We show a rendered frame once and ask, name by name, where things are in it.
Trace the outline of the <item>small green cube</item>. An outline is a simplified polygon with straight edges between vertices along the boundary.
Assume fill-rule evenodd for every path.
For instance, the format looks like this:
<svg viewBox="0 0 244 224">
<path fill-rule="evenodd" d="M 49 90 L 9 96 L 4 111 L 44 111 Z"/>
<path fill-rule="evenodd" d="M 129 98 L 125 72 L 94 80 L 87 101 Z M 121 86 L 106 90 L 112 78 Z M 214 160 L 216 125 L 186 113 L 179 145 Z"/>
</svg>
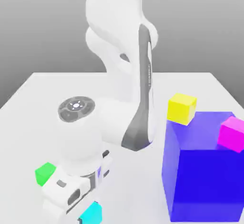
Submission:
<svg viewBox="0 0 244 224">
<path fill-rule="evenodd" d="M 46 162 L 44 165 L 35 170 L 36 182 L 40 186 L 44 186 L 51 175 L 55 172 L 56 166 Z"/>
</svg>

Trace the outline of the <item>large blue box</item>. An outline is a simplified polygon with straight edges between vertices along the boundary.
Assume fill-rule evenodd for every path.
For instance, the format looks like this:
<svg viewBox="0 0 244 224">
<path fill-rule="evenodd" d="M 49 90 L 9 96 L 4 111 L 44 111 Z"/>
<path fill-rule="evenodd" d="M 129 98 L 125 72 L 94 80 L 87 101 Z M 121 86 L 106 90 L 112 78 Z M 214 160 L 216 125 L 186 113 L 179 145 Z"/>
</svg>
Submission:
<svg viewBox="0 0 244 224">
<path fill-rule="evenodd" d="M 238 222 L 244 209 L 244 152 L 217 144 L 232 112 L 197 112 L 189 125 L 167 121 L 162 182 L 172 222 Z"/>
</svg>

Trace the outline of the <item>small cyan cube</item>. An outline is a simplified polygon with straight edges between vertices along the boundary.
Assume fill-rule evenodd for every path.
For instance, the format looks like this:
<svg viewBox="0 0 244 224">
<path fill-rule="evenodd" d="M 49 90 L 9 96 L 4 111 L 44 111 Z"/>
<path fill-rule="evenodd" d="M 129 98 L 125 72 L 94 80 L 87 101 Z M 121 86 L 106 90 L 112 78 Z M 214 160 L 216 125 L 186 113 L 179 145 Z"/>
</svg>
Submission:
<svg viewBox="0 0 244 224">
<path fill-rule="evenodd" d="M 94 201 L 78 218 L 79 224 L 101 224 L 102 206 Z"/>
</svg>

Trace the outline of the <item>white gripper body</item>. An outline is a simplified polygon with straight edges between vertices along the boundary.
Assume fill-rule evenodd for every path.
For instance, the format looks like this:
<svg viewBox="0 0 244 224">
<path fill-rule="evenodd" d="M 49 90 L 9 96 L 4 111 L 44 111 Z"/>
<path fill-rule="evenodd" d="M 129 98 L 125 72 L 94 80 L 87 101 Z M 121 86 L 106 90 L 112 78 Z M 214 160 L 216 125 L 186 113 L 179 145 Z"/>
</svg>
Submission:
<svg viewBox="0 0 244 224">
<path fill-rule="evenodd" d="M 44 224 L 80 224 L 79 217 L 93 202 L 93 199 L 82 199 L 71 207 L 64 208 L 45 199 L 42 209 Z"/>
</svg>

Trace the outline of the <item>small magenta cube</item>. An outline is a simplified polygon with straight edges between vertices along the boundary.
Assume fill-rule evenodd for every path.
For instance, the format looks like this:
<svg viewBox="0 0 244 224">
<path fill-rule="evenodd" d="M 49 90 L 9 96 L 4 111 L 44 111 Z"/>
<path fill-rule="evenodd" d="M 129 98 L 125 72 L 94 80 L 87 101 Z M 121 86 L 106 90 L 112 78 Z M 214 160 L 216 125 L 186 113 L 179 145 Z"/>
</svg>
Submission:
<svg viewBox="0 0 244 224">
<path fill-rule="evenodd" d="M 230 116 L 220 127 L 217 143 L 240 153 L 244 150 L 244 121 Z"/>
</svg>

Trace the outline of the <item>small yellow cube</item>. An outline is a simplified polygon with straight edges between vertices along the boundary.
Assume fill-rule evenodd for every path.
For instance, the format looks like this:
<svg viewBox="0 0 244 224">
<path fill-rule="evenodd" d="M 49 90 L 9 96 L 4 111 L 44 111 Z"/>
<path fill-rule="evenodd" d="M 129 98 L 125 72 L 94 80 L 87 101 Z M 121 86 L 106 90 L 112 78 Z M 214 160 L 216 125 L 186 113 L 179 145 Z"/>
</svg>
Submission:
<svg viewBox="0 0 244 224">
<path fill-rule="evenodd" d="M 168 101 L 167 120 L 187 126 L 195 116 L 197 98 L 176 93 Z"/>
</svg>

